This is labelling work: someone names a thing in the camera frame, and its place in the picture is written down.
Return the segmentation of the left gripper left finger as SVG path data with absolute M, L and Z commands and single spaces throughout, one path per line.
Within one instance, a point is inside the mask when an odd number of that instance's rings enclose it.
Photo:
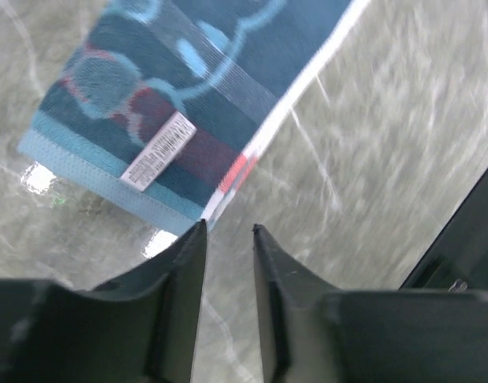
M 145 363 L 151 382 L 191 381 L 207 246 L 202 219 L 158 255 L 94 288 L 121 298 L 157 296 Z

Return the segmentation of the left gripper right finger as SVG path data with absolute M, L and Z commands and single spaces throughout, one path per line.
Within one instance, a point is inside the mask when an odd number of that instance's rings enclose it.
M 338 382 L 333 326 L 323 299 L 334 287 L 253 229 L 260 354 L 265 382 Z

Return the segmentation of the blue towel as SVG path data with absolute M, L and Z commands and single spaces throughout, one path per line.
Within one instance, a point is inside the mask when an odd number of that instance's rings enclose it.
M 174 235 L 215 223 L 365 1 L 111 1 L 18 145 Z

